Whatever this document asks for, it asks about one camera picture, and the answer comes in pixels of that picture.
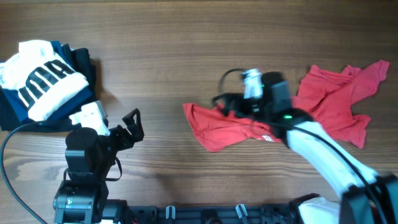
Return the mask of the red t-shirt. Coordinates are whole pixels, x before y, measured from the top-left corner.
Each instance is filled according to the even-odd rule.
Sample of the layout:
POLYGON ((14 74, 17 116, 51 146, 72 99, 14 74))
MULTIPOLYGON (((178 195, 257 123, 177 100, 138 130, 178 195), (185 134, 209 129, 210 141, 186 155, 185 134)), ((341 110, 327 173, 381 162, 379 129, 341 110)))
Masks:
MULTIPOLYGON (((323 70, 316 65, 301 80, 293 106, 308 112, 335 140, 346 141, 362 149, 370 117, 353 114, 355 103, 376 94, 380 82, 387 77, 390 63, 379 60, 366 68, 346 66, 340 73, 323 70)), ((186 119, 198 142, 210 152, 249 138, 278 142, 266 124, 224 116, 222 105, 209 109, 195 103, 183 104, 186 119)))

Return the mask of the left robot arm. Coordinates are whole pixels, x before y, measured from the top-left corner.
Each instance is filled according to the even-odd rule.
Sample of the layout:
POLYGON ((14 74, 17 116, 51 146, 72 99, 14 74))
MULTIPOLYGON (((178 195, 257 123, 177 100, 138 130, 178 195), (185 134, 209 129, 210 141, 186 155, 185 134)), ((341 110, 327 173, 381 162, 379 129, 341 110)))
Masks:
POLYGON ((55 223, 136 223, 126 200, 108 199, 108 172, 119 166, 119 151, 130 149, 142 141, 144 131, 141 114, 132 110, 123 117, 125 127, 98 134, 93 128, 77 128, 65 139, 68 164, 63 181, 53 200, 55 223))

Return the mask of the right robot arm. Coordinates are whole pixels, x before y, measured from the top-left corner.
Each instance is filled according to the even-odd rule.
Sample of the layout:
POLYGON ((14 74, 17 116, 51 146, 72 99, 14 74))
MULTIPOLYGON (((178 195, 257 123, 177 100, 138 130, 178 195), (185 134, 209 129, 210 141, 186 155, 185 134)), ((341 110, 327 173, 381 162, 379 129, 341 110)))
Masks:
POLYGON ((397 176, 380 176, 335 142, 304 110, 294 108, 280 72, 238 70, 243 93, 227 93, 218 83, 215 105, 270 127, 289 149, 304 157, 329 183, 339 202, 308 194, 289 203, 290 223, 397 223, 397 176))

